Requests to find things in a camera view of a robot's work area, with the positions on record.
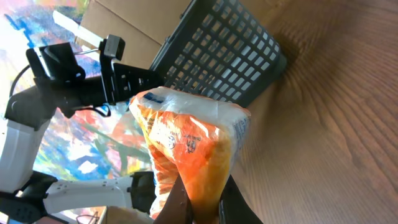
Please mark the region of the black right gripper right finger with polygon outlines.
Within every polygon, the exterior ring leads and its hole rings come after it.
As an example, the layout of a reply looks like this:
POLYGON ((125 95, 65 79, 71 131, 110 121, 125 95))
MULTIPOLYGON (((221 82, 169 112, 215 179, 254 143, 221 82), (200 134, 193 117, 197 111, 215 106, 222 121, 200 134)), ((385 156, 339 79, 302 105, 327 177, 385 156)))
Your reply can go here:
POLYGON ((219 224, 263 224, 246 203, 232 176, 221 194, 218 216, 219 224))

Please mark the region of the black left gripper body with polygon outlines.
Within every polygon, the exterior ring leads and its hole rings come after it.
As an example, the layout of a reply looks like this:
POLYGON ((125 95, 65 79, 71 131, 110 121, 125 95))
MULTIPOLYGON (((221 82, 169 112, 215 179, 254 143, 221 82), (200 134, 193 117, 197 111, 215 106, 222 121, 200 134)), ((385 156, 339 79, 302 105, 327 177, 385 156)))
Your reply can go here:
POLYGON ((110 105, 127 101, 139 92, 164 85, 164 79, 152 70, 112 61, 100 61, 100 65, 104 94, 110 105))

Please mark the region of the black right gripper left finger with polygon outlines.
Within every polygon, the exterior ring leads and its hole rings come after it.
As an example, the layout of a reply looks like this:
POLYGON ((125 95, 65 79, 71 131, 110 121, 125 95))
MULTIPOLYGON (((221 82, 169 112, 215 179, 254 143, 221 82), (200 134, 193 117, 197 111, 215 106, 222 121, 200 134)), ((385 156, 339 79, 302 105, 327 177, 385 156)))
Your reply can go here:
POLYGON ((153 224, 192 224, 193 210, 180 176, 177 177, 167 201, 153 224))

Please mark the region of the small orange packet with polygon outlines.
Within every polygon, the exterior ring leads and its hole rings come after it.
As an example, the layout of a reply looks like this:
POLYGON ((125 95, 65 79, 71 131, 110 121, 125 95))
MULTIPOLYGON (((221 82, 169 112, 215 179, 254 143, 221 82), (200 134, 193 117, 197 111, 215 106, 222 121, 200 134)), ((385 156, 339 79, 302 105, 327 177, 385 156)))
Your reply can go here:
POLYGON ((250 112, 234 103, 166 87, 138 93, 129 110, 142 129, 154 171, 156 198, 150 217, 160 215, 181 177, 195 221, 212 223, 243 146, 250 112))

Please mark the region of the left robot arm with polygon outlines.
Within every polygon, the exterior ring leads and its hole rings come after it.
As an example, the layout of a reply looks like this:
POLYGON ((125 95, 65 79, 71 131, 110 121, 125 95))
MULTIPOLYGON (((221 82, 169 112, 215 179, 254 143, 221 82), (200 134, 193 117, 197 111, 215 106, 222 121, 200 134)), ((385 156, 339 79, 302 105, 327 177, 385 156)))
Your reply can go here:
POLYGON ((26 52, 34 86, 9 97, 6 139, 1 150, 1 211, 21 223, 75 208, 129 207, 148 212, 155 199, 154 175, 138 172, 115 179, 62 180, 34 170, 35 160, 47 156, 59 169, 68 161, 61 153, 76 150, 64 124, 53 117, 71 118, 78 111, 103 117, 104 106, 125 102, 137 93, 161 86, 153 71, 123 65, 124 42, 100 43, 100 74, 88 78, 68 43, 26 52))

